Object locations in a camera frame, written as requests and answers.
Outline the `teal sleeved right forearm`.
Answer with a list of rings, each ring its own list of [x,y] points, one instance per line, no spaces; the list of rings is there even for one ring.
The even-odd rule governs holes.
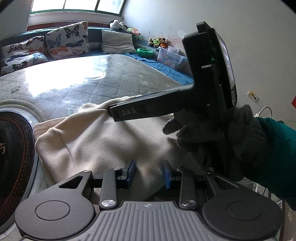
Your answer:
[[[240,160],[243,175],[266,187],[295,210],[295,130],[272,118],[254,118]]]

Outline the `black gloved right hand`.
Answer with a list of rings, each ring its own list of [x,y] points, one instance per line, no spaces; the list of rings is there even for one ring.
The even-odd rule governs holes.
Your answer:
[[[259,165],[250,160],[269,146],[273,136],[268,123],[255,118],[248,104],[220,119],[201,119],[183,110],[166,122],[163,133],[176,133],[177,145],[191,153],[203,171],[233,181],[258,180]]]

